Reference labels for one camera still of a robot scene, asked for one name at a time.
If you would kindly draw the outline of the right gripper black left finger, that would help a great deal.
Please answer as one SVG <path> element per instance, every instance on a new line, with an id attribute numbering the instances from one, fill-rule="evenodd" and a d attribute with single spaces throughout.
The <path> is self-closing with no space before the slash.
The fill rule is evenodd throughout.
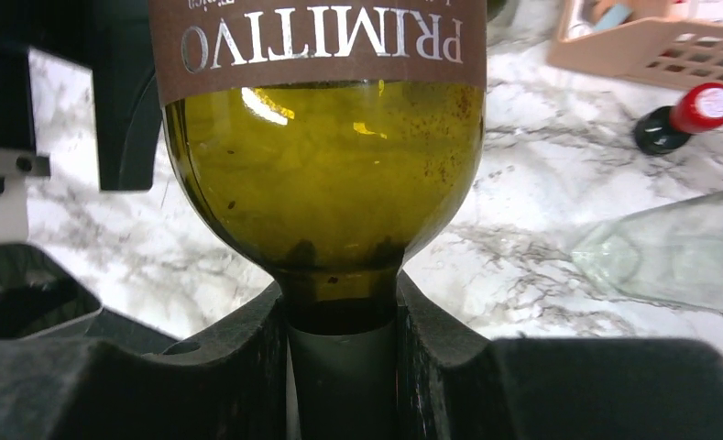
<path id="1" fill-rule="evenodd" d="M 282 439 L 280 292 L 160 354 L 96 337 L 0 342 L 0 439 Z"/>

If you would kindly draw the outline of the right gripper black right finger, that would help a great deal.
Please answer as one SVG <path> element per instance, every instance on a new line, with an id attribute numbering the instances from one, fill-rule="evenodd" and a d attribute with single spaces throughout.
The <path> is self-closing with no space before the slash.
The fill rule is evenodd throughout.
<path id="1" fill-rule="evenodd" d="M 489 340 L 398 278 L 402 439 L 723 440 L 723 357 L 682 338 Z"/>

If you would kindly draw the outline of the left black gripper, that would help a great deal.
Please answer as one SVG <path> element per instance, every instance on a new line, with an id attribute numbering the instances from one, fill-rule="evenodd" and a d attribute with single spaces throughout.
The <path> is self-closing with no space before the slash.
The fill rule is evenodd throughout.
<path id="1" fill-rule="evenodd" d="M 146 1 L 0 1 L 0 148 L 36 150 L 29 51 L 87 66 L 90 11 L 100 188 L 144 192 L 161 127 Z"/>

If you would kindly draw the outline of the green Primitivo wine bottle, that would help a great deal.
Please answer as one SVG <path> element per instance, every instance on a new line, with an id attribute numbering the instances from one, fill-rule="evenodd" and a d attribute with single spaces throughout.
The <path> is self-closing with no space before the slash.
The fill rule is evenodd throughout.
<path id="1" fill-rule="evenodd" d="M 483 1 L 151 1 L 165 135 L 278 284 L 304 439 L 393 439 L 397 278 L 477 172 Z"/>

